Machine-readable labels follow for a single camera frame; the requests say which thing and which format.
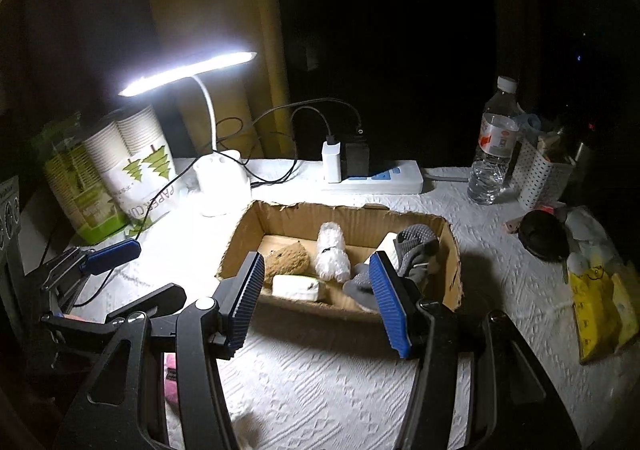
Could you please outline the green white tissue pack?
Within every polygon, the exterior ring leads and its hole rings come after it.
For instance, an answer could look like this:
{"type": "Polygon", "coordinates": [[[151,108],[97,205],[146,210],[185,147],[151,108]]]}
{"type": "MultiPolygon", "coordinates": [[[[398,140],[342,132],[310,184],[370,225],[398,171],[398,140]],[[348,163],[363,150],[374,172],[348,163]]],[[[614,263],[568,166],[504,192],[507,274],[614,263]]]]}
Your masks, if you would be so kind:
{"type": "Polygon", "coordinates": [[[318,303],[326,296],[326,288],[314,277],[276,274],[272,279],[271,293],[283,299],[318,303]]]}

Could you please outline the grey dotted sock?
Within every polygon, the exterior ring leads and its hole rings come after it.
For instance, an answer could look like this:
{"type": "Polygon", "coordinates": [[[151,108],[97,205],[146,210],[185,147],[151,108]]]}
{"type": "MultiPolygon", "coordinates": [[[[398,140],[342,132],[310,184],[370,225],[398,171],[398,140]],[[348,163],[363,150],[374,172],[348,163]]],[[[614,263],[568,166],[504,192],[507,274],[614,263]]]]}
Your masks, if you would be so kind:
{"type": "MultiPolygon", "coordinates": [[[[411,280],[423,295],[430,294],[432,277],[439,270],[437,235],[428,225],[416,223],[397,233],[395,246],[400,263],[396,270],[399,277],[411,280]]],[[[355,300],[361,309],[378,312],[369,277],[369,263],[370,258],[358,263],[355,277],[343,284],[343,293],[355,300]]]]}

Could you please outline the brown teddy bear plush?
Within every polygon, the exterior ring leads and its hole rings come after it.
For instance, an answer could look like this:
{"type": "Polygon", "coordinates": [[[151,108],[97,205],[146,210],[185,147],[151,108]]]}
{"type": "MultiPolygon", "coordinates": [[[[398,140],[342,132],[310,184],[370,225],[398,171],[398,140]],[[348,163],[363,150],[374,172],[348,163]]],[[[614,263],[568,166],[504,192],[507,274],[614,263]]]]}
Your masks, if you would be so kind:
{"type": "Polygon", "coordinates": [[[270,253],[265,259],[264,284],[272,286],[278,274],[304,274],[310,266],[310,255],[299,242],[282,247],[270,253]]]}

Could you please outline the clear bubble wrap bundle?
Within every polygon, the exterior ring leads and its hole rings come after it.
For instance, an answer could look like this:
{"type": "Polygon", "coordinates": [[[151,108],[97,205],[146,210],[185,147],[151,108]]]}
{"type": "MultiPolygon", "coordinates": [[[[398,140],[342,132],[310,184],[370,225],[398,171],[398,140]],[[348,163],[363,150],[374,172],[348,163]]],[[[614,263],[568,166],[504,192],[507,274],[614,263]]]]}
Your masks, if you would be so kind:
{"type": "Polygon", "coordinates": [[[346,253],[342,228],[336,222],[320,225],[314,271],[323,281],[345,283],[352,278],[352,267],[346,253]]]}

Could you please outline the pink small object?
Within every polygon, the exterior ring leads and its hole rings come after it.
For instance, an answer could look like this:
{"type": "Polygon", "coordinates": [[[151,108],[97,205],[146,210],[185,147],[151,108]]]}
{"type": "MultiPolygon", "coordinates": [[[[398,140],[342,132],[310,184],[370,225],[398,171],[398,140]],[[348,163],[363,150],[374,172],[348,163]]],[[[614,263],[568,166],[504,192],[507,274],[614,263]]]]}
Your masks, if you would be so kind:
{"type": "Polygon", "coordinates": [[[177,364],[176,355],[168,352],[165,355],[165,375],[164,375],[164,392],[165,399],[168,404],[177,407],[179,403],[178,386],[177,386],[177,364]]]}

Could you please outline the paper cup package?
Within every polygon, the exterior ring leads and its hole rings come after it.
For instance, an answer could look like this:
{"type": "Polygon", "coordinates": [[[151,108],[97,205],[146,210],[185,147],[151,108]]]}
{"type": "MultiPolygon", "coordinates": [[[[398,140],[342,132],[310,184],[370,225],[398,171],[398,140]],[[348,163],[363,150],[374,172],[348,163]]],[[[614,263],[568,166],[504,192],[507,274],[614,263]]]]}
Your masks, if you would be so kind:
{"type": "Polygon", "coordinates": [[[86,245],[149,228],[175,204],[179,183],[169,143],[151,106],[89,127],[76,113],[32,138],[44,176],[86,245]]]}

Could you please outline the brown cardboard box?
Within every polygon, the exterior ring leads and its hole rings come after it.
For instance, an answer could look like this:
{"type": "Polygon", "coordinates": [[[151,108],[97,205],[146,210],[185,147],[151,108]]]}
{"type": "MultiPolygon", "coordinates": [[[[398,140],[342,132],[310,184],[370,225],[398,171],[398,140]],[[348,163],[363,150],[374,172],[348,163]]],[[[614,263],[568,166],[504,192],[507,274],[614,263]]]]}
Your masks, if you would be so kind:
{"type": "Polygon", "coordinates": [[[257,251],[266,262],[265,283],[259,295],[262,303],[326,318],[378,322],[376,312],[363,309],[343,293],[343,282],[382,248],[385,240],[412,225],[431,229],[439,245],[430,259],[426,294],[450,310],[458,309],[463,297],[461,262],[448,221],[434,215],[398,213],[382,205],[356,208],[252,202],[235,227],[217,277],[233,277],[245,256],[257,251]],[[297,280],[319,280],[319,296],[306,298],[300,291],[293,297],[274,294],[272,281],[278,274],[287,273],[297,280]]]}

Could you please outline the white desk lamp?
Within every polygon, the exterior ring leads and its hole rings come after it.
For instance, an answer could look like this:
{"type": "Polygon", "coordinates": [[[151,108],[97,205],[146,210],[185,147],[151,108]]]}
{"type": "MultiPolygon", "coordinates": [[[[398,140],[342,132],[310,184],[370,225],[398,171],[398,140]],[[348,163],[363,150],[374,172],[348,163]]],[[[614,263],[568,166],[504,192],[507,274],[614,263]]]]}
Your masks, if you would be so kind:
{"type": "Polygon", "coordinates": [[[235,70],[254,61],[257,53],[248,49],[227,49],[193,54],[160,63],[129,79],[118,90],[121,98],[141,98],[165,87],[188,84],[190,96],[179,98],[186,130],[198,132],[198,160],[193,165],[202,200],[212,210],[241,208],[250,200],[250,182],[237,151],[218,145],[214,98],[203,77],[211,72],[235,70]]]}

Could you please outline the white power strip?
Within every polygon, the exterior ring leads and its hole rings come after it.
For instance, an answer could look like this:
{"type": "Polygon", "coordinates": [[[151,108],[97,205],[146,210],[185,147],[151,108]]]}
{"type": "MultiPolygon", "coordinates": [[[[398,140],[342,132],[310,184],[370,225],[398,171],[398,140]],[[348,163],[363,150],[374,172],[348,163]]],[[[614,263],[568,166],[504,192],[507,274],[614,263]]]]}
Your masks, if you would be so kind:
{"type": "Polygon", "coordinates": [[[370,177],[351,177],[341,182],[329,182],[328,188],[337,192],[383,195],[420,194],[423,176],[415,161],[399,161],[393,167],[370,177]]]}

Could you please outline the black power adapter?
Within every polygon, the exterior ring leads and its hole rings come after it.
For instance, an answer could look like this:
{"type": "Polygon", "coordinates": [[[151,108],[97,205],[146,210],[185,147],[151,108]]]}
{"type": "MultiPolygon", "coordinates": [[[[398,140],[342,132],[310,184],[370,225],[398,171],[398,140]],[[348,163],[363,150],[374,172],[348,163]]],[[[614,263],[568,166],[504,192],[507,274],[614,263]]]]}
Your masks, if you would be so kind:
{"type": "Polygon", "coordinates": [[[370,149],[366,142],[346,142],[344,148],[343,176],[369,176],[370,149]]]}

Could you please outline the black round lid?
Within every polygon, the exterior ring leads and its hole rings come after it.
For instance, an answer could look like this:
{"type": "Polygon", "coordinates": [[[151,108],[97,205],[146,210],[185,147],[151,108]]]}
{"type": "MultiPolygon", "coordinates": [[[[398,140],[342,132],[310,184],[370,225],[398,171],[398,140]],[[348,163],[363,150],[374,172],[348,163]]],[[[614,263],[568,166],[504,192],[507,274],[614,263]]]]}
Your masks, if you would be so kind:
{"type": "Polygon", "coordinates": [[[570,254],[564,225],[548,211],[527,213],[518,226],[518,239],[526,251],[546,262],[562,262],[570,254]]]}

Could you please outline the white usb charger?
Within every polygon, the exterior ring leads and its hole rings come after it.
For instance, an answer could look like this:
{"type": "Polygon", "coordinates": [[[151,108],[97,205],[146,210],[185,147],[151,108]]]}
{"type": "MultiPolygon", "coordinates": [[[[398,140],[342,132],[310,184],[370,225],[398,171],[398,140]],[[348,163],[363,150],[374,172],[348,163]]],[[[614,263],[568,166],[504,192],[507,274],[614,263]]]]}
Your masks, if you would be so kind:
{"type": "Polygon", "coordinates": [[[324,141],[321,156],[324,181],[328,183],[340,183],[342,181],[341,143],[324,141]]]}

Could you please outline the white perforated organizer basket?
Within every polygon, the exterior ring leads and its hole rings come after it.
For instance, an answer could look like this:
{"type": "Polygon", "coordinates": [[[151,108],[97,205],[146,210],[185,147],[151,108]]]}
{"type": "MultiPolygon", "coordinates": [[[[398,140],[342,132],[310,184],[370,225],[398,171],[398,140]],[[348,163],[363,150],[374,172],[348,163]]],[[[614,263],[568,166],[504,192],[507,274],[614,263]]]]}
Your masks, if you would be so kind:
{"type": "Polygon", "coordinates": [[[575,166],[575,159],[563,153],[557,133],[524,133],[511,179],[518,203],[525,210],[555,205],[575,166]]]}

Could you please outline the clear water bottle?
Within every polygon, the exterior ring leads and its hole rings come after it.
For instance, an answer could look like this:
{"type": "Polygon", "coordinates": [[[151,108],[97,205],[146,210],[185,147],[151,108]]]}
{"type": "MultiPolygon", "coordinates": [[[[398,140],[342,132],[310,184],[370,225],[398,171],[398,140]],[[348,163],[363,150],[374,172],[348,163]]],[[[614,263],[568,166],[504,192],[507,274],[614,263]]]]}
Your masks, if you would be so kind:
{"type": "Polygon", "coordinates": [[[491,205],[501,193],[514,151],[521,114],[516,102],[518,83],[510,77],[497,78],[497,92],[484,107],[476,154],[472,162],[468,195],[473,202],[491,205]]]}

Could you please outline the yellow plastic bag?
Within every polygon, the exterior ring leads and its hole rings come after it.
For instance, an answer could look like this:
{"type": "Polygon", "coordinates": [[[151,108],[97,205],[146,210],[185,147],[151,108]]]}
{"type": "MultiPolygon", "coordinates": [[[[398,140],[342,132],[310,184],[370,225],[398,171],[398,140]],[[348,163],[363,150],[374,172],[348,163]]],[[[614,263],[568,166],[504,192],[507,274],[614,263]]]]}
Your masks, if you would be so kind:
{"type": "Polygon", "coordinates": [[[639,276],[631,265],[613,274],[602,267],[568,273],[579,362],[623,352],[639,338],[639,276]]]}

